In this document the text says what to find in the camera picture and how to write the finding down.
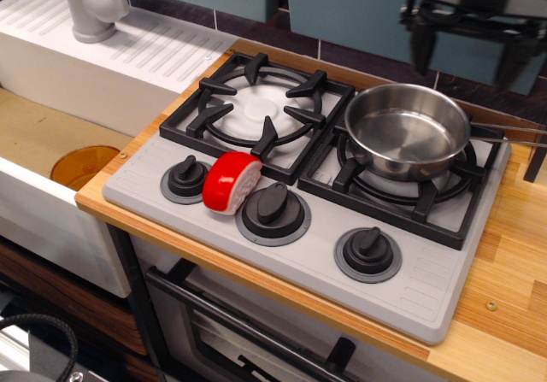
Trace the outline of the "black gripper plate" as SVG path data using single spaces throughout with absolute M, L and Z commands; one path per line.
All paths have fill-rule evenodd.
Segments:
M 441 32 L 505 44 L 494 87 L 508 90 L 546 43 L 546 0 L 405 0 L 400 22 L 411 33 L 412 64 L 422 76 Z

